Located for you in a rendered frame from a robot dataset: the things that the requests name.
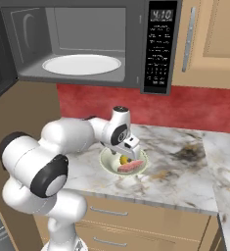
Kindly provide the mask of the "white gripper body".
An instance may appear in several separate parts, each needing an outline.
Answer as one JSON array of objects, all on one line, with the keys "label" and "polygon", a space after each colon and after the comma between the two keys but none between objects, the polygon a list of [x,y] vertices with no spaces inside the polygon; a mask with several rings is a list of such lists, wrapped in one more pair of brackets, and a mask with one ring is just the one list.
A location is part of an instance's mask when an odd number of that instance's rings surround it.
[{"label": "white gripper body", "polygon": [[111,150],[118,152],[121,155],[128,157],[131,160],[138,160],[140,158],[140,146],[129,146],[126,143],[120,143],[117,146],[111,146]]}]

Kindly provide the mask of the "pale green bowl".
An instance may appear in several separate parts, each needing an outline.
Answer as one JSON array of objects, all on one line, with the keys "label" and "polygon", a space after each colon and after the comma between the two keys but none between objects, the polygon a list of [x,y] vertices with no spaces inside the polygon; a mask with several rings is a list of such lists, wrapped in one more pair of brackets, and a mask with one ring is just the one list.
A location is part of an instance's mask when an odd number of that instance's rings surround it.
[{"label": "pale green bowl", "polygon": [[133,170],[129,173],[119,173],[117,168],[121,166],[119,161],[121,154],[115,153],[113,154],[109,148],[104,148],[100,153],[99,160],[100,165],[106,170],[108,173],[116,175],[116,176],[136,176],[143,173],[148,168],[148,156],[147,154],[141,150],[139,160],[143,161],[143,164],[137,169]]}]

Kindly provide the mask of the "white microwave turntable plate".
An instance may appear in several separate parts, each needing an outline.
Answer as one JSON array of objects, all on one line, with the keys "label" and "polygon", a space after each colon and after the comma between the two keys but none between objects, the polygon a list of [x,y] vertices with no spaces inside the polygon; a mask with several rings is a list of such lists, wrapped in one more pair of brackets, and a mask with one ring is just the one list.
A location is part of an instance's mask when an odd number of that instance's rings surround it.
[{"label": "white microwave turntable plate", "polygon": [[58,75],[99,75],[121,66],[117,58],[94,54],[76,54],[55,57],[45,61],[42,68]]}]

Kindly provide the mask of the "grey microwave oven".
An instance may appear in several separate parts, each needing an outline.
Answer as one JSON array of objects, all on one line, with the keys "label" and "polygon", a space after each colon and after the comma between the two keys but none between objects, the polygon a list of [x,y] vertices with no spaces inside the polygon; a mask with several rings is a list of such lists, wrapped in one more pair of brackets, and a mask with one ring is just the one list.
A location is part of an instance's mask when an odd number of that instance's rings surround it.
[{"label": "grey microwave oven", "polygon": [[[170,92],[182,0],[0,0],[21,80]],[[121,66],[99,75],[58,75],[52,58],[94,54]]]}]

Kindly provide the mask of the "tan upper cupboard door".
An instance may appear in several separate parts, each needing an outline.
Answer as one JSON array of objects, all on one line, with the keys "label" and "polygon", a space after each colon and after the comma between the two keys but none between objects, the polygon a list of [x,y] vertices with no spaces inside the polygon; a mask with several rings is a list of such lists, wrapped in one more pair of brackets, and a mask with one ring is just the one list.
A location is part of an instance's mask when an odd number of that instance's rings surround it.
[{"label": "tan upper cupboard door", "polygon": [[[192,7],[196,7],[195,25],[188,66],[183,73]],[[230,89],[230,0],[183,0],[172,84]]]}]

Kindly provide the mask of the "tan drawer front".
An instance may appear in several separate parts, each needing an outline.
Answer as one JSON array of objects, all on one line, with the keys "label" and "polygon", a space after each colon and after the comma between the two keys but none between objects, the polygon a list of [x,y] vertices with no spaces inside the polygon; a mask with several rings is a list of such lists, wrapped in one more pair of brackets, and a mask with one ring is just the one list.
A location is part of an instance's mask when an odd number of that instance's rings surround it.
[{"label": "tan drawer front", "polygon": [[[161,207],[86,196],[88,210],[85,220],[110,226],[122,226],[167,237],[190,241],[202,240],[209,216]],[[93,212],[90,206],[115,212],[128,212],[128,216],[114,216]]]},{"label": "tan drawer front", "polygon": [[[103,226],[101,224],[81,221],[75,225],[79,237],[86,243],[89,251],[198,251],[197,241],[172,237],[162,237],[156,234],[142,233],[122,227]],[[127,243],[126,247],[119,247],[100,243],[99,239],[116,243]]]}]

